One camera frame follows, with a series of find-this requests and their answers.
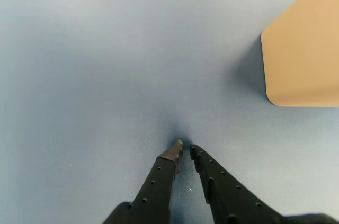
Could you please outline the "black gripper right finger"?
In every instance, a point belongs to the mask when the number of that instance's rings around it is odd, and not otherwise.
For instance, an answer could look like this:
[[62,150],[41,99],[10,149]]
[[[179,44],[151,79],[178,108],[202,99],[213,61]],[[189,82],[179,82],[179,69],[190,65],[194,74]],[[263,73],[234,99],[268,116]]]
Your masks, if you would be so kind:
[[261,201],[198,145],[190,156],[200,175],[214,223],[284,223],[284,217]]

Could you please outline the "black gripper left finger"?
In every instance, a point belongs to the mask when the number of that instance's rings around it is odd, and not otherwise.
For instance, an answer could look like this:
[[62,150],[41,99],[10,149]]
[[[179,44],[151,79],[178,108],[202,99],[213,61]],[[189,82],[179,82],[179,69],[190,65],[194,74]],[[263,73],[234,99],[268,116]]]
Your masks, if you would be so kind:
[[119,204],[104,223],[170,223],[172,187],[182,155],[179,139],[156,158],[133,202]]

